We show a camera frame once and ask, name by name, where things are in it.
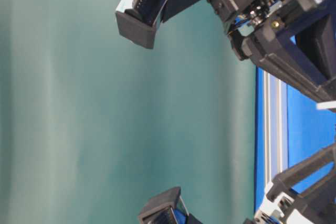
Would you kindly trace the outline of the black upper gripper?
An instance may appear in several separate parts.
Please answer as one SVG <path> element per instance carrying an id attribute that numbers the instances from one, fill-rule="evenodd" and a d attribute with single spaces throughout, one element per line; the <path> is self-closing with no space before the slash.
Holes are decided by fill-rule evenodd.
<path id="1" fill-rule="evenodd" d="M 168 0 L 167 21 L 199 0 Z M 207 0 L 240 60 L 316 102 L 335 99 L 335 0 Z"/>

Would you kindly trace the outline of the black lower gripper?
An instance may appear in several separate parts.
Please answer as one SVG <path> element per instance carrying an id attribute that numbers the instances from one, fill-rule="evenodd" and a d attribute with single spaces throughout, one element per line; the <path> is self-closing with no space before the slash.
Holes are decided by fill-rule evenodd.
<path id="1" fill-rule="evenodd" d="M 330 163 L 335 163 L 335 144 L 278 173 L 266 185 L 253 219 L 244 223 L 335 223 L 335 166 L 303 192 L 293 189 Z"/>

